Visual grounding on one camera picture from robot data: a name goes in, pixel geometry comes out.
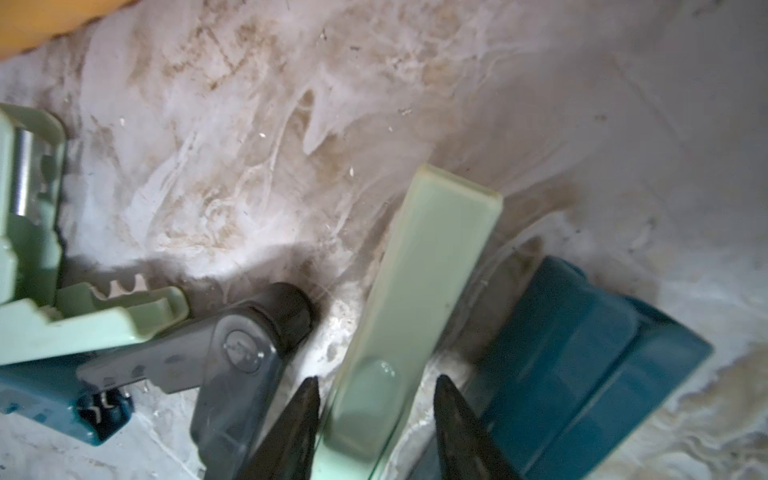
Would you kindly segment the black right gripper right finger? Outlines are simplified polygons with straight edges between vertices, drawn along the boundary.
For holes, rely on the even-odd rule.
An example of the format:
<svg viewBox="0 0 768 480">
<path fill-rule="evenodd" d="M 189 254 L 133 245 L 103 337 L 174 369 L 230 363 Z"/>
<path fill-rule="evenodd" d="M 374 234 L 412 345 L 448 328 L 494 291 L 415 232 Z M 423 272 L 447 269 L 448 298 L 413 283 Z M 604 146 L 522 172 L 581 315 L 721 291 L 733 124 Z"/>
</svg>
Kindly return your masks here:
<svg viewBox="0 0 768 480">
<path fill-rule="evenodd" d="M 448 375 L 437 378 L 433 397 L 442 479 L 520 480 Z"/>
</svg>

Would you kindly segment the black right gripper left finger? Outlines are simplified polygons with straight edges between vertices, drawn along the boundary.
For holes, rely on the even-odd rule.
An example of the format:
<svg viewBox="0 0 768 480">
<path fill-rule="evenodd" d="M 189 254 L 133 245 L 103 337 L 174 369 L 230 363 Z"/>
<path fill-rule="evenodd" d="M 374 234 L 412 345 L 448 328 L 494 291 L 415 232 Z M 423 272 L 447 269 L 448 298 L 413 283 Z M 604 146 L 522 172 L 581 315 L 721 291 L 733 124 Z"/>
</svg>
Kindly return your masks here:
<svg viewBox="0 0 768 480">
<path fill-rule="evenodd" d="M 320 405 L 318 378 L 307 377 L 236 479 L 310 479 Z"/>
</svg>

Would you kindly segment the yellow storage box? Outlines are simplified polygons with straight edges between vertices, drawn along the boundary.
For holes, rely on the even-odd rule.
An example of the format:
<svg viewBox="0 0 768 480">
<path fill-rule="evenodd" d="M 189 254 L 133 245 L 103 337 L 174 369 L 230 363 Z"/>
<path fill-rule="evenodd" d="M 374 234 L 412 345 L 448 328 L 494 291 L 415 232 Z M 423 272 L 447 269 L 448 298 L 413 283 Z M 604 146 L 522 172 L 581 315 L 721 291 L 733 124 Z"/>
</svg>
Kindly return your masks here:
<svg viewBox="0 0 768 480">
<path fill-rule="evenodd" d="M 1 0 L 1 59 L 130 4 L 129 0 Z"/>
</svg>

